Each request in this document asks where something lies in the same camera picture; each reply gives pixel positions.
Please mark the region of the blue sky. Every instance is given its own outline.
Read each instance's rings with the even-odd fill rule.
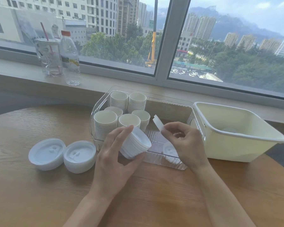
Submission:
[[[159,7],[168,7],[170,0],[159,0]],[[154,0],[140,0],[154,6]],[[266,28],[284,35],[284,0],[191,0],[190,7],[216,5],[222,14],[243,17]]]

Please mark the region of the window frame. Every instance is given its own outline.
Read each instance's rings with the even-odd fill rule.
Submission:
[[[153,69],[145,67],[79,56],[81,72],[284,109],[283,93],[225,82],[213,83],[212,80],[200,78],[191,82],[184,76],[179,79],[178,76],[175,78],[175,74],[170,74],[189,4],[190,0],[170,0],[154,74],[152,74]],[[0,41],[0,59],[40,65],[34,47],[6,41]]]

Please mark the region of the bin rim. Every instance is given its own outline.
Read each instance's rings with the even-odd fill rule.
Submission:
[[[259,136],[252,136],[252,135],[245,135],[245,134],[240,134],[240,133],[231,133],[231,132],[227,132],[227,131],[221,131],[219,129],[214,128],[205,118],[205,116],[201,113],[200,109],[198,108],[197,104],[198,103],[204,103],[204,104],[211,104],[211,105],[218,105],[218,106],[223,106],[223,107],[231,107],[231,106],[226,106],[226,105],[222,105],[222,104],[216,104],[216,103],[205,103],[205,102],[195,102],[195,109],[197,110],[196,113],[198,113],[199,117],[201,118],[202,121],[199,121],[199,124],[204,124],[205,126],[207,126],[209,129],[211,129],[212,131],[215,131],[218,134],[221,135],[227,135],[227,136],[232,136],[232,137],[244,137],[246,139],[252,139],[252,140],[261,140],[261,141],[267,141],[267,142],[274,142],[274,143],[284,143],[284,135],[278,131],[277,129],[275,129],[273,126],[271,126],[269,123],[267,123],[264,119],[262,119],[260,116],[258,116],[257,114],[255,114],[254,112],[250,111],[250,110],[246,110],[243,108],[239,108],[239,107],[231,107],[231,108],[235,108],[235,109],[240,109],[240,110],[245,110],[248,112],[251,112],[252,114],[254,114],[255,116],[257,116],[259,119],[263,120],[267,125],[271,126],[275,131],[277,131],[278,133],[280,133],[283,138],[282,139],[273,139],[273,138],[265,138],[265,137],[259,137]]]

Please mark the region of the cream plastic bin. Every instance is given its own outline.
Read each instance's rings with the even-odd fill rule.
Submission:
[[[249,110],[196,102],[194,112],[208,158],[251,162],[284,143],[282,133]]]

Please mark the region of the wood grain tabletop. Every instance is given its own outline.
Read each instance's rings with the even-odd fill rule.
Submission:
[[[91,108],[53,105],[0,115],[0,227],[62,226],[87,194],[94,168],[73,174],[62,164],[42,172],[28,152],[37,142],[89,140]],[[252,163],[210,160],[257,227],[284,227],[284,168],[263,154]],[[208,226],[193,173],[142,163],[99,226]]]

